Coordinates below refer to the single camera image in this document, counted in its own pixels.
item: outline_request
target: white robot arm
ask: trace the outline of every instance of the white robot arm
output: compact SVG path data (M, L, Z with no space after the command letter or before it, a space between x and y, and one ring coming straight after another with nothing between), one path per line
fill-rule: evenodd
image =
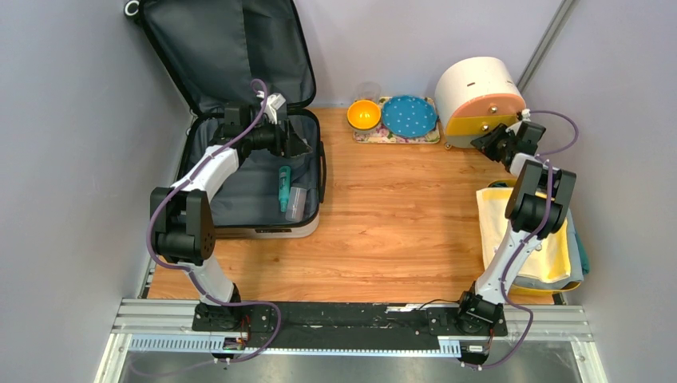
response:
M503 241L487 270L459 300L457 328L467 334L491 329L501 320L507 294L504 289L513 284L517 272L543 239L560 230L576 182L576 174L562 169L553 168L548 176L548 166L534 157L544 127L528 120L517 125L509 128L499 124L491 133L472 141L475 148L501 162L518 178L505 209L509 224ZM544 196L548 189L549 209Z
M226 179L235 173L251 151L267 149L275 156L291 158L311 151L296 135L283 109L284 97L279 93L268 96L263 111L265 121L233 144L224 145L241 135L250 123L251 108L246 105L224 106L224 122L216 130L197 165L170 188L156 188L151 194L151 212L169 192L180 188L167 203L153 226L152 246L168 263L194 279L200 291L200 301L216 306L209 295L221 302L239 302L237 286L223 273L216 257L216 230L209 203Z

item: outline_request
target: polka dot plate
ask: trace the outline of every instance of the polka dot plate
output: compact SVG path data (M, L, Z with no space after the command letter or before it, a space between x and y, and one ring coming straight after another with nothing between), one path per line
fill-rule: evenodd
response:
M424 136L435 129L435 108L419 97L396 96L383 105L383 124L394 134L406 138Z

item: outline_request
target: open suitcase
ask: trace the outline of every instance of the open suitcase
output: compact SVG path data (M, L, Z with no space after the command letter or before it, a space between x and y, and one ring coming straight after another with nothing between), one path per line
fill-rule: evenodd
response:
M196 119L189 129L179 178L202 157L223 120L223 105L259 105L252 78L287 99L287 115L312 153L286 159L254 151L211 201L219 237L298 238L319 223L327 162L317 117L305 109L315 76L292 0L141 0L128 16L141 25ZM303 219L290 223L279 209L279 169L291 167L291 186L307 189Z

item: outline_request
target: gray wall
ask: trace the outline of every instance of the gray wall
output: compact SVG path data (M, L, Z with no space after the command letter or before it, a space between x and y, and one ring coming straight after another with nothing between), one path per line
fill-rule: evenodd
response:
M572 211L592 273L584 305L609 381L674 381L677 318L677 3L583 0L525 97L570 114L578 145ZM547 146L569 127L548 122Z
M515 81L560 0L295 0L317 77L315 105L346 105L356 85L433 96L442 73L500 57Z
M187 109L123 2L0 14L0 381L91 382Z

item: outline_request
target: round box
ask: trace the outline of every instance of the round box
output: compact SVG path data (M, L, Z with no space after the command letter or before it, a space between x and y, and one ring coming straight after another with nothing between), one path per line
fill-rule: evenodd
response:
M526 108L503 61L473 57L447 69L435 89L435 105L447 143L470 148L470 141L500 123L517 122Z

